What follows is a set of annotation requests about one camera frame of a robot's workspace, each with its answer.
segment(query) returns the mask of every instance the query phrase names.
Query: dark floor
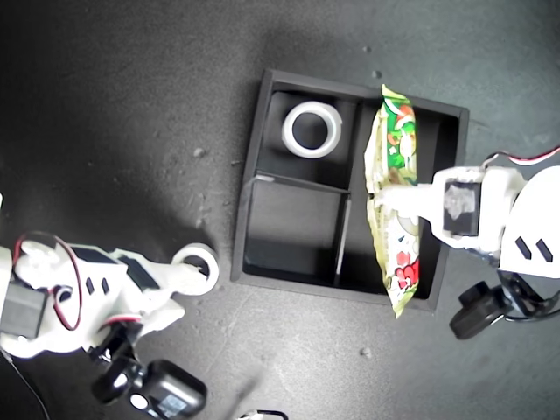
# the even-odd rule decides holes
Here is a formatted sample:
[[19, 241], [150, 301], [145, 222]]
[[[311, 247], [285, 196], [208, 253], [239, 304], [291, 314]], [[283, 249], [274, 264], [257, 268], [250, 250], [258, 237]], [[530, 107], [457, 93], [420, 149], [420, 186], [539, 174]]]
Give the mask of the dark floor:
[[[238, 162], [265, 67], [467, 107], [468, 164], [500, 148], [543, 151], [560, 131], [560, 8], [533, 3], [3, 2], [0, 241], [40, 228], [167, 261], [205, 239], [193, 229], [202, 218], [219, 287], [181, 298], [185, 318], [140, 346], [206, 382], [201, 420], [251, 408], [295, 420], [557, 418], [557, 321], [502, 322], [468, 342], [447, 328], [458, 294], [494, 280], [469, 255], [451, 252], [435, 314], [398, 321], [387, 306], [228, 281]], [[84, 354], [19, 366], [52, 420], [141, 418], [94, 402]], [[1, 410], [17, 413], [0, 417], [40, 418], [4, 363], [0, 375]]]

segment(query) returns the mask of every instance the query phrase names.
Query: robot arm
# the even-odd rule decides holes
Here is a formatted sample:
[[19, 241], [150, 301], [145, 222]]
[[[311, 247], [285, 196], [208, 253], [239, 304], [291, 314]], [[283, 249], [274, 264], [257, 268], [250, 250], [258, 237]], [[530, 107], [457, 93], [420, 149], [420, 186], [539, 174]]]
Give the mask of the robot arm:
[[[439, 171], [431, 184], [388, 185], [374, 197], [376, 206], [426, 219], [440, 241], [482, 256], [498, 270], [499, 287], [490, 289], [482, 282], [459, 298], [463, 308], [450, 324], [459, 339], [471, 338], [501, 318], [560, 315], [552, 311], [558, 294], [543, 299], [520, 276], [560, 278], [559, 179], [560, 166], [527, 181], [514, 168], [483, 164]], [[522, 317], [509, 317], [513, 310]]]
[[155, 418], [191, 417], [205, 405], [204, 384], [166, 360], [145, 367], [134, 346], [183, 317], [174, 293], [207, 293], [218, 275], [215, 253], [202, 244], [160, 264], [30, 234], [18, 242], [13, 264], [11, 252], [0, 248], [0, 347], [19, 358], [83, 348], [108, 365], [92, 387], [101, 403], [127, 396]]

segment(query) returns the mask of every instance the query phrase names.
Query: food package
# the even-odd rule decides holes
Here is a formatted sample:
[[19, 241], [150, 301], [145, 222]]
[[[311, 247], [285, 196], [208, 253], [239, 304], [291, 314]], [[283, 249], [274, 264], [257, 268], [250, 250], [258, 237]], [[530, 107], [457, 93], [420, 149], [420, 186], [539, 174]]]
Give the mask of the food package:
[[375, 115], [364, 153], [367, 221], [383, 284], [399, 318], [418, 287], [418, 218], [401, 217], [395, 210], [375, 203], [375, 195], [391, 184], [416, 185], [416, 120], [405, 96], [385, 85], [381, 94], [383, 104]]

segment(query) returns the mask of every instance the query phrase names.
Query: black box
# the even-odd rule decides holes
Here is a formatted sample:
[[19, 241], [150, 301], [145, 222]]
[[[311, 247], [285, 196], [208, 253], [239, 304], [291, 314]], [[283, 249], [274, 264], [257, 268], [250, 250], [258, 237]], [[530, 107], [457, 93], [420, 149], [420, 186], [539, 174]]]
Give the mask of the black box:
[[[469, 112], [408, 97], [418, 182], [431, 182], [435, 172], [463, 163]], [[337, 148], [320, 159], [297, 157], [282, 143], [284, 118], [307, 101], [334, 106], [343, 120]], [[381, 105], [380, 89], [264, 72], [237, 214], [233, 282], [389, 304], [366, 216], [363, 160]], [[317, 136], [320, 144], [325, 135]], [[428, 223], [420, 228], [420, 283], [407, 307], [434, 310], [448, 249]]]

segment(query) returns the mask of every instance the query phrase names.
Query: tape roll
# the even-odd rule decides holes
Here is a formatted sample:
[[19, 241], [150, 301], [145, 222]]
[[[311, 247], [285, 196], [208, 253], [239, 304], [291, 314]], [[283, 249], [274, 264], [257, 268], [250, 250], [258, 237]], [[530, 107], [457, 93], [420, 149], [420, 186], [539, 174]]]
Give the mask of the tape roll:
[[[294, 122], [302, 114], [309, 113], [320, 117], [326, 124], [325, 142], [317, 149], [307, 149], [294, 137]], [[331, 153], [340, 140], [342, 118], [339, 111], [331, 105], [317, 101], [308, 101], [297, 105], [283, 122], [282, 141], [286, 148], [301, 158], [317, 159]]]

